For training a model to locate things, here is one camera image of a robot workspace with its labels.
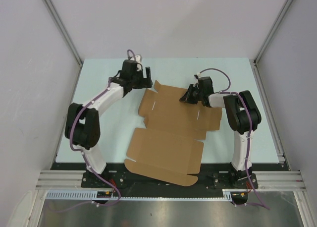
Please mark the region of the brown cardboard box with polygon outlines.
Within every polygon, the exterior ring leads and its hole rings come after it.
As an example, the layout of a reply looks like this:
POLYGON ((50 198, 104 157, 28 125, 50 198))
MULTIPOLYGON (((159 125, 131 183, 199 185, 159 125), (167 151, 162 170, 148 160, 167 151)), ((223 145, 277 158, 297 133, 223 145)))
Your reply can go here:
POLYGON ((125 167, 132 173, 191 186, 198 181, 208 131, 218 131, 221 108, 181 102, 186 89, 162 85, 147 89, 138 115, 145 128, 135 128, 125 167))

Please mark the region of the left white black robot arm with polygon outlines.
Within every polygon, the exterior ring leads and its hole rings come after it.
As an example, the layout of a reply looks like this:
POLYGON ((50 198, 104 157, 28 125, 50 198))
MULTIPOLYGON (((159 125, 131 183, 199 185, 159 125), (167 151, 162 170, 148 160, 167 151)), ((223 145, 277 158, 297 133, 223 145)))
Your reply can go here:
POLYGON ((108 79, 106 88, 83 104, 72 103, 68 107, 64 135, 71 150, 80 152, 88 171, 94 173, 92 181, 98 187, 109 183, 109 174, 104 172, 106 161, 98 142, 101 136, 100 117, 115 102, 134 89, 151 88, 151 69, 143 67, 142 56, 129 56, 122 69, 108 79))

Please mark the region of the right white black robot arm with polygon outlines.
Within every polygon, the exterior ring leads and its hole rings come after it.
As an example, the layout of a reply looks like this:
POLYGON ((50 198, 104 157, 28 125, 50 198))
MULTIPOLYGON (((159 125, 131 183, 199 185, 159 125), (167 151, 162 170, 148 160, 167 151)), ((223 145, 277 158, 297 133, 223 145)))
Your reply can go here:
POLYGON ((225 109, 230 128, 234 132, 234 152, 229 169, 229 184, 240 188, 252 174, 250 160, 251 142, 254 132, 262 121, 261 113, 249 90, 236 92, 214 92, 210 77, 195 76, 179 101, 188 104, 201 102, 209 108, 225 109))

